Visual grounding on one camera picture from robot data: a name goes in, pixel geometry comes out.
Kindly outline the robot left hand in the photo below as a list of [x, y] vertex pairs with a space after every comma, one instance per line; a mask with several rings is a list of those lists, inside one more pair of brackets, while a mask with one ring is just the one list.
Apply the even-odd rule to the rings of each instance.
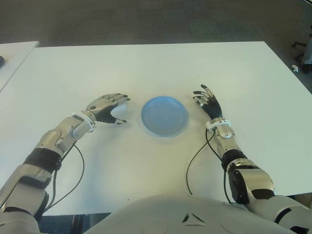
[[97, 122], [116, 125], [126, 124], [126, 120], [114, 117], [111, 112], [129, 100], [130, 98], [126, 94], [105, 94], [91, 102], [86, 107], [86, 111], [91, 112]]

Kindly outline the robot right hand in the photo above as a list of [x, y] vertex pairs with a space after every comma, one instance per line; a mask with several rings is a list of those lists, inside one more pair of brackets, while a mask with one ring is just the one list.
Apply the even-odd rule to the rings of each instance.
[[214, 93], [204, 84], [200, 87], [203, 89], [202, 91], [193, 91], [195, 103], [202, 108], [211, 120], [223, 118], [221, 106]]

